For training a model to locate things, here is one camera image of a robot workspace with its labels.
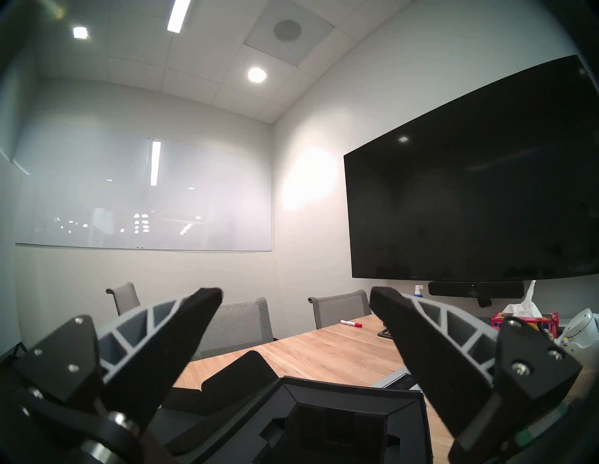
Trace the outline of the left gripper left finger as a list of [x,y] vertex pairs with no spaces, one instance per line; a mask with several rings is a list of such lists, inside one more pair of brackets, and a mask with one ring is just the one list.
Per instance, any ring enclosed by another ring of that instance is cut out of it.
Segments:
[[222,289],[200,288],[100,328],[85,314],[67,320],[14,365],[23,406],[82,423],[99,417],[100,405],[145,429],[221,303]]

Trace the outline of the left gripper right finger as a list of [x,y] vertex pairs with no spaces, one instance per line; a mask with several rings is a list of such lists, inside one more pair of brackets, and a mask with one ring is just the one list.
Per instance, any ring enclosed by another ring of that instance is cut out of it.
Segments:
[[370,308],[453,447],[501,447],[557,408],[583,369],[514,315],[497,330],[460,308],[382,286],[372,287]]

